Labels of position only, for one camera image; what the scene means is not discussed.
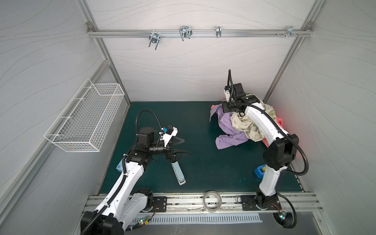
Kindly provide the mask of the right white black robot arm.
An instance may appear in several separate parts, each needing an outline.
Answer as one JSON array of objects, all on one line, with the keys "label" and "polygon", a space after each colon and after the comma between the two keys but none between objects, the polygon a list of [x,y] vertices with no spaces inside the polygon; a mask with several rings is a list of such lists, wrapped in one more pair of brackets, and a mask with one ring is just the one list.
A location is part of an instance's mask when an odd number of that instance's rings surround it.
[{"label": "right white black robot arm", "polygon": [[[266,138],[269,147],[263,154],[266,164],[263,179],[253,203],[261,209],[271,204],[278,197],[278,186],[284,173],[297,176],[307,174],[309,163],[306,154],[299,146],[299,138],[283,130],[274,119],[266,112],[255,95],[247,95],[242,84],[235,84],[232,80],[231,70],[228,70],[227,85],[224,88],[226,100],[222,102],[225,113],[236,112],[249,117]],[[304,162],[302,171],[289,170],[291,162],[299,152]]]}]

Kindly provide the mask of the purple cloth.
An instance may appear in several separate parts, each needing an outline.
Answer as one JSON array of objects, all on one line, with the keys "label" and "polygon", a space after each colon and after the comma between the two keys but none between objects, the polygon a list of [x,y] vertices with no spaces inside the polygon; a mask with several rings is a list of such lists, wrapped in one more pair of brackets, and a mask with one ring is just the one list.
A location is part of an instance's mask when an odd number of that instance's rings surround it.
[{"label": "purple cloth", "polygon": [[215,139],[217,149],[222,150],[232,146],[238,146],[248,141],[243,131],[236,130],[232,126],[232,113],[224,113],[222,104],[211,106],[209,121],[211,121],[214,114],[217,115],[218,126],[224,132],[224,134],[219,135]]}]

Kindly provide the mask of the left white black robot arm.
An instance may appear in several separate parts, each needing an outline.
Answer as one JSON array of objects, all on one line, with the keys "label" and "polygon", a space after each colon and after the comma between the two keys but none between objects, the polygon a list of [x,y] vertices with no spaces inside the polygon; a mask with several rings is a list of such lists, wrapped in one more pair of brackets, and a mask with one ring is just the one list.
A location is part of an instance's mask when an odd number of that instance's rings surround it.
[{"label": "left white black robot arm", "polygon": [[178,161],[187,156],[185,150],[172,149],[182,144],[177,137],[178,129],[174,126],[138,127],[135,121],[136,140],[121,160],[122,172],[104,200],[94,211],[84,213],[80,221],[82,235],[123,235],[125,232],[139,229],[149,220],[143,219],[132,226],[131,222],[141,211],[157,211],[153,203],[153,191],[140,189],[132,193],[136,183],[144,174],[154,155],[163,155],[170,161],[177,181],[185,184],[185,176]]}]

